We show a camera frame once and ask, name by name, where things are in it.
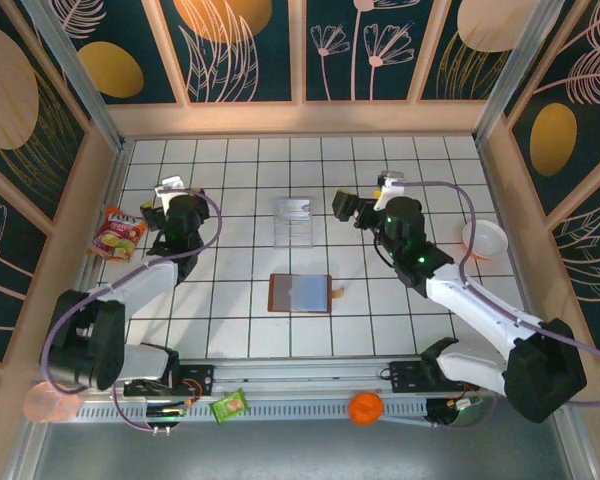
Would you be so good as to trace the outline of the grey credit card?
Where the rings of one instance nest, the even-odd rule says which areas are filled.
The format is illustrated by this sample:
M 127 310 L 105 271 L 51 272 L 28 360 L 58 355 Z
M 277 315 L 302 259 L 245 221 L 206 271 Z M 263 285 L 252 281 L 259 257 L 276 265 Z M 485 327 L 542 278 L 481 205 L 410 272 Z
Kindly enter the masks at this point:
M 282 222 L 309 222 L 312 218 L 312 204 L 308 208 L 292 209 L 276 206 L 276 219 Z

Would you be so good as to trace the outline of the red fruit candy bag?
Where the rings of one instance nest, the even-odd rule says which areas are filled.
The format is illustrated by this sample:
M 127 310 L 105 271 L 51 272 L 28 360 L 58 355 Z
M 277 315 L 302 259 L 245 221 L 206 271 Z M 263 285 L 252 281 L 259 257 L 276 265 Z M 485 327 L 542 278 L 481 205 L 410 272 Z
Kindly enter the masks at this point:
M 142 218 L 128 215 L 115 206 L 107 206 L 102 224 L 86 253 L 106 261 L 128 263 L 147 227 Z

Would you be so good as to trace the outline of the white and orange bowl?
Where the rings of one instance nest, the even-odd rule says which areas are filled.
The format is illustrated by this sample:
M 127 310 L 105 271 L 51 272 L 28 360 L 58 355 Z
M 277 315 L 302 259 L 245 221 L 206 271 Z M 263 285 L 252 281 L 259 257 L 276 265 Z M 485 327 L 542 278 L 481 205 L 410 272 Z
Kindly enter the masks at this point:
M 469 247 L 472 231 L 474 242 L 471 254 L 474 257 L 492 260 L 506 253 L 508 238 L 498 224 L 485 219 L 468 222 L 462 230 L 462 241 L 466 247 Z

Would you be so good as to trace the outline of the orange fruit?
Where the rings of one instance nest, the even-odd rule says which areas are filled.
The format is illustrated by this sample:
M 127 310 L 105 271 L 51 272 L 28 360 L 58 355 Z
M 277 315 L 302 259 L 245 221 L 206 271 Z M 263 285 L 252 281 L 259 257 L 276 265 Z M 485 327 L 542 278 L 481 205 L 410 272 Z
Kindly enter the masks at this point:
M 347 412 L 352 423 L 367 426 L 382 416 L 384 403 L 377 393 L 361 392 L 350 399 Z

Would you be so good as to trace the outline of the black right electronics module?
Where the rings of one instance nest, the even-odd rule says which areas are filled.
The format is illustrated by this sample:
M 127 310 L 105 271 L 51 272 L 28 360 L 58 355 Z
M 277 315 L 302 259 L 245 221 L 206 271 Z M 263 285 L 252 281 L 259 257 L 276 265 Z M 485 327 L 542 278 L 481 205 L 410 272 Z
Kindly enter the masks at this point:
M 485 400 L 477 395 L 426 400 L 425 419 L 434 428 L 470 429 L 482 418 Z

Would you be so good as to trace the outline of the black electronics module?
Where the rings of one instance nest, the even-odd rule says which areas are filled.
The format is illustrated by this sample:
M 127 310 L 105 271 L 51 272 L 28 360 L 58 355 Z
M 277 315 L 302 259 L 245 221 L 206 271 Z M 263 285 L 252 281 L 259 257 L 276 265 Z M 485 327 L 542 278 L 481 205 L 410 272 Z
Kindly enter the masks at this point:
M 477 395 L 426 400 L 425 419 L 434 428 L 470 429 L 482 418 L 485 400 Z
M 154 435 L 165 434 L 169 436 L 173 429 L 186 417 L 189 407 L 187 401 L 148 403 L 144 422 Z

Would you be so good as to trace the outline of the green snack packet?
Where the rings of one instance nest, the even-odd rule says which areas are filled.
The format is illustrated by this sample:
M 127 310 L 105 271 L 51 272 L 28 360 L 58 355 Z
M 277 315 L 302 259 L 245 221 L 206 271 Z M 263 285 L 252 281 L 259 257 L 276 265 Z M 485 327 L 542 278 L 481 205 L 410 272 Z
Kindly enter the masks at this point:
M 211 413 L 218 425 L 250 409 L 242 389 L 238 389 L 210 404 Z

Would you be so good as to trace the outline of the black left electronics module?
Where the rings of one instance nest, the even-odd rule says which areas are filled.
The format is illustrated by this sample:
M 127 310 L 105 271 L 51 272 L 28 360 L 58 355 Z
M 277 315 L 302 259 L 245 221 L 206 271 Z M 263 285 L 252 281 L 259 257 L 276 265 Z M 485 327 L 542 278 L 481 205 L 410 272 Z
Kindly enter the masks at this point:
M 173 429 L 186 417 L 189 407 L 187 401 L 148 403 L 144 422 L 154 435 L 165 434 L 169 436 Z

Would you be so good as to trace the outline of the pink plastic cup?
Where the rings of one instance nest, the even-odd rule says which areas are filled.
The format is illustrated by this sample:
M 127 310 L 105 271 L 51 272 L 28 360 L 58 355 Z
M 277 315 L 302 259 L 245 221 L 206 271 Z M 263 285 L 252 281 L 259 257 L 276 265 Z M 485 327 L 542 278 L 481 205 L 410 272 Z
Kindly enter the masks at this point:
M 48 382 L 41 382 L 26 395 L 23 413 L 34 423 L 65 422 L 77 415 L 82 404 L 80 396 L 59 393 Z

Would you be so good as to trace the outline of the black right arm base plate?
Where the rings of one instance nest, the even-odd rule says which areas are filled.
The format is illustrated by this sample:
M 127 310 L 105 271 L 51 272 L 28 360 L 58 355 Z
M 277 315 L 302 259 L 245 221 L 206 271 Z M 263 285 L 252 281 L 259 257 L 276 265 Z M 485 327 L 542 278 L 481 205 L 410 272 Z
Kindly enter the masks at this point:
M 422 360 L 391 362 L 389 380 L 394 393 L 462 393 L 465 390 L 463 382 L 447 379 L 437 365 Z

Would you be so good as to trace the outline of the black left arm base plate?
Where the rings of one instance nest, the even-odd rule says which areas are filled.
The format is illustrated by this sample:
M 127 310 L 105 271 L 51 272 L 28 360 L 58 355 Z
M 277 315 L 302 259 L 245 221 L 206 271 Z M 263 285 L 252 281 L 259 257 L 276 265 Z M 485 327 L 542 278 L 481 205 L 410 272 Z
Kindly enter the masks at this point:
M 212 394 L 212 365 L 179 365 L 158 380 L 138 379 L 126 383 L 126 397 L 204 397 Z

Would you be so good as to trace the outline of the aluminium frame post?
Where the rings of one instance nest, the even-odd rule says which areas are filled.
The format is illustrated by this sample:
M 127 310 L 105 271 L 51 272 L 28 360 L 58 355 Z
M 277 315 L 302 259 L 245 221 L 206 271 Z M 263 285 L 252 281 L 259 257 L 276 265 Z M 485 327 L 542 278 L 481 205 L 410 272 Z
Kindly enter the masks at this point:
M 31 24 L 58 62 L 98 130 L 115 153 L 124 144 L 107 106 L 80 60 L 74 40 L 87 40 L 106 17 L 104 0 L 18 0 Z
M 523 24 L 517 43 L 497 78 L 483 113 L 473 132 L 475 146 L 484 149 L 486 141 L 501 118 L 523 77 L 557 22 L 565 0 L 537 0 L 529 19 Z

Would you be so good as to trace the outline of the aluminium mounting rail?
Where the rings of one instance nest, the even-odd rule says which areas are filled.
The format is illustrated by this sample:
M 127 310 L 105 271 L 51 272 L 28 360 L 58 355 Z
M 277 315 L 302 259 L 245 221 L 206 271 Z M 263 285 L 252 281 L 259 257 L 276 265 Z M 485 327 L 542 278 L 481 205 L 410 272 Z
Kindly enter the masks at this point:
M 48 382 L 66 395 L 79 394 L 88 389 L 106 391 L 118 382 L 158 380 L 179 365 L 212 365 L 214 381 L 212 394 L 224 386 L 235 384 L 262 384 L 264 388 L 289 388 L 292 383 L 322 382 L 333 390 L 337 382 L 374 381 L 390 382 L 389 364 L 394 361 L 422 360 L 408 358 L 381 362 L 378 359 L 304 359 L 304 360 L 227 360 L 200 363 L 181 360 L 175 351 L 155 350 L 142 345 L 122 357 L 100 361 L 89 356 L 56 352 L 40 357 L 40 366 Z M 477 387 L 475 379 L 464 374 L 459 381 Z

